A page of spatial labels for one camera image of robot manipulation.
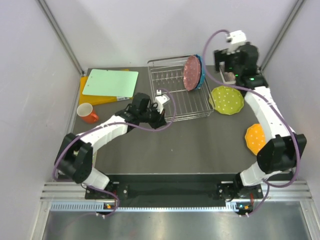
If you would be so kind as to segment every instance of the cutting board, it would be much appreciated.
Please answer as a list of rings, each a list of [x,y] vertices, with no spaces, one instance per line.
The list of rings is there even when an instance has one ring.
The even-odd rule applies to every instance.
[[[132,98],[138,75],[137,71],[92,69],[82,94]]]
[[[82,92],[86,86],[87,80],[87,76],[83,76],[80,79],[79,105],[84,103],[89,103],[91,105],[99,105],[130,99],[129,97],[83,95]]]

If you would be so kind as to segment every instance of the orange mug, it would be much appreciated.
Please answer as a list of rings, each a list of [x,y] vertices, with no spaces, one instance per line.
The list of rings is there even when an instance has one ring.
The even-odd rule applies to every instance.
[[[90,103],[80,104],[76,109],[76,114],[88,124],[94,124],[99,120],[94,107]]]

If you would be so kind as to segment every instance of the wire dish rack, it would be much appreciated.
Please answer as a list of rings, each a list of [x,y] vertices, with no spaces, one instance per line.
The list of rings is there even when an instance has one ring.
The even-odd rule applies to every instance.
[[[149,79],[153,101],[157,90],[167,89],[174,97],[176,116],[174,121],[197,119],[209,116],[214,108],[209,104],[212,98],[207,80],[198,89],[187,91],[184,86],[184,67],[189,55],[148,61]],[[172,120],[174,105],[171,100],[165,105],[165,120]]]

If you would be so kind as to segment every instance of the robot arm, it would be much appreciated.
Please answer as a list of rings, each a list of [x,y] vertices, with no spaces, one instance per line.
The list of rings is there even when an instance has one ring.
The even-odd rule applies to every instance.
[[[257,154],[257,161],[235,176],[233,184],[237,193],[260,184],[272,175],[294,168],[297,164],[290,133],[270,108],[272,105],[280,113],[268,83],[257,66],[258,48],[246,41],[246,35],[242,31],[234,31],[227,36],[230,47],[214,51],[216,72],[220,71],[220,63],[223,62],[224,71],[234,76],[237,86],[251,89],[268,100],[266,103],[252,92],[241,91],[245,102],[252,108],[262,126],[267,144]],[[307,140],[303,134],[297,135],[293,130],[292,132],[301,155]]]
[[[148,123],[153,129],[166,125],[164,105],[169,102],[167,95],[157,96],[150,104],[150,97],[144,93],[137,93],[125,109],[115,113],[109,120],[95,128],[101,128],[80,138],[67,151],[57,169],[71,178],[75,183],[83,183],[104,190],[109,178],[92,166],[93,153],[114,138],[124,135],[134,129],[127,124],[139,125]],[[73,133],[67,134],[61,144],[57,156],[76,138]]]

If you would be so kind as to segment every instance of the blue plate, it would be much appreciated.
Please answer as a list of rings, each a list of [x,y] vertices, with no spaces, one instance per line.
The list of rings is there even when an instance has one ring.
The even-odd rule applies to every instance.
[[[201,66],[201,75],[200,75],[200,81],[198,83],[198,85],[195,87],[195,89],[199,89],[201,87],[201,85],[205,82],[205,78],[206,78],[206,71],[205,71],[205,67],[202,66],[202,57],[199,55],[195,55],[199,61],[200,61],[200,66]]]

